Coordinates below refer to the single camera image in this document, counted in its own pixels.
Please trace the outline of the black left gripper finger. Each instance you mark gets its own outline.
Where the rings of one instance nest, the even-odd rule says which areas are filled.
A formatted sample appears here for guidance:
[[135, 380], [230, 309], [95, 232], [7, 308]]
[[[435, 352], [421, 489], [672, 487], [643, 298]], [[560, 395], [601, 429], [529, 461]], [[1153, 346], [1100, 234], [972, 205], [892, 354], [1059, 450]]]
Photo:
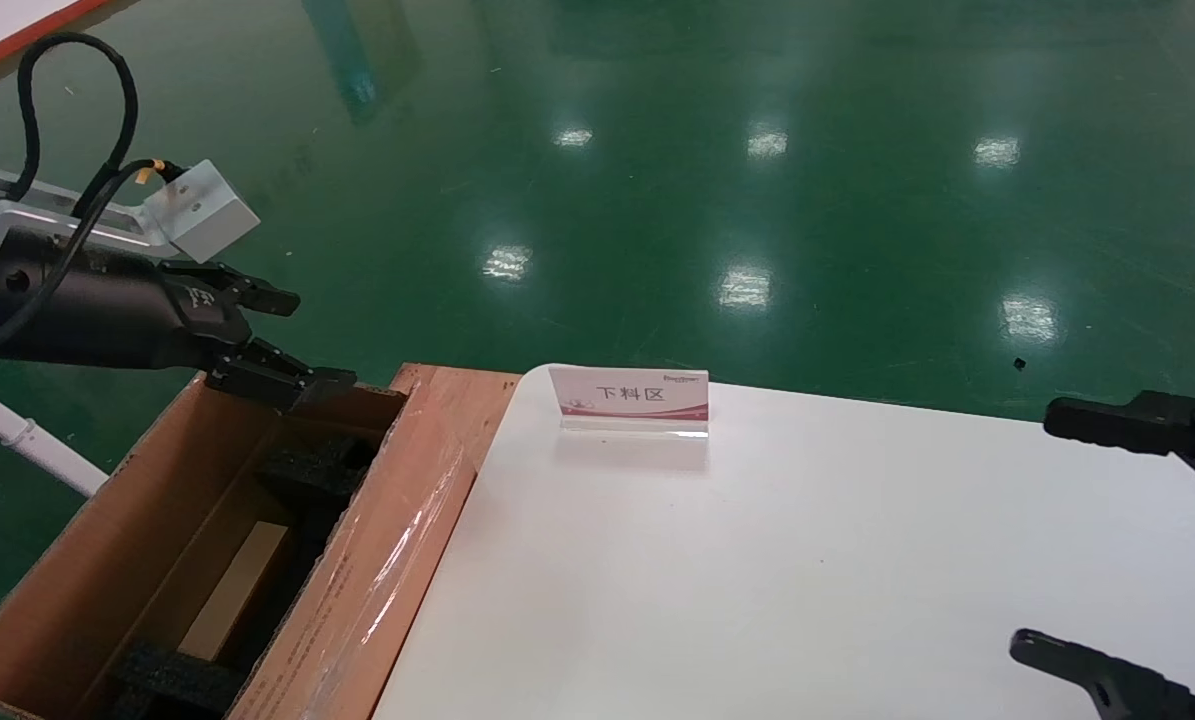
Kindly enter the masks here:
[[163, 273], [208, 287], [208, 295], [212, 299], [222, 300], [225, 304], [243, 307], [246, 310], [274, 316], [292, 316], [301, 304], [298, 293], [281, 290], [272, 287], [272, 283], [251, 273], [241, 273], [223, 263], [166, 260], [163, 261]]
[[207, 387], [281, 413], [345, 395], [356, 382], [351, 370], [306, 365], [261, 338], [231, 347], [206, 373]]

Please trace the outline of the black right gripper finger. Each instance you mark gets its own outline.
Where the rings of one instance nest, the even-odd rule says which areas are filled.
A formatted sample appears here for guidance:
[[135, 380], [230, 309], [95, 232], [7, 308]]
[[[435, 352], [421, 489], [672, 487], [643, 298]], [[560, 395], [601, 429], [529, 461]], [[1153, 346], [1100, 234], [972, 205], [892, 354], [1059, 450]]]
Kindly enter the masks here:
[[1036, 630], [1017, 630], [1009, 656], [1077, 685], [1101, 719], [1195, 719], [1195, 693], [1156, 670]]
[[1053, 437], [1132, 454], [1176, 455], [1195, 470], [1195, 396], [1144, 390], [1124, 405], [1054, 398], [1042, 427]]

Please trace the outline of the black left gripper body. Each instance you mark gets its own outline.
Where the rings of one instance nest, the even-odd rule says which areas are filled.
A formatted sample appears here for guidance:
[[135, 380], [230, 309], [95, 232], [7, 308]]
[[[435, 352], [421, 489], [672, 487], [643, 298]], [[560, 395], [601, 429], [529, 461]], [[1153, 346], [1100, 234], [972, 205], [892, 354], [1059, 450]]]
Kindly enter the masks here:
[[[16, 229], [0, 247], [0, 330], [65, 259], [59, 236]], [[207, 370], [251, 338], [255, 284], [217, 264], [154, 263], [85, 244], [56, 291], [0, 341], [0, 359]]]

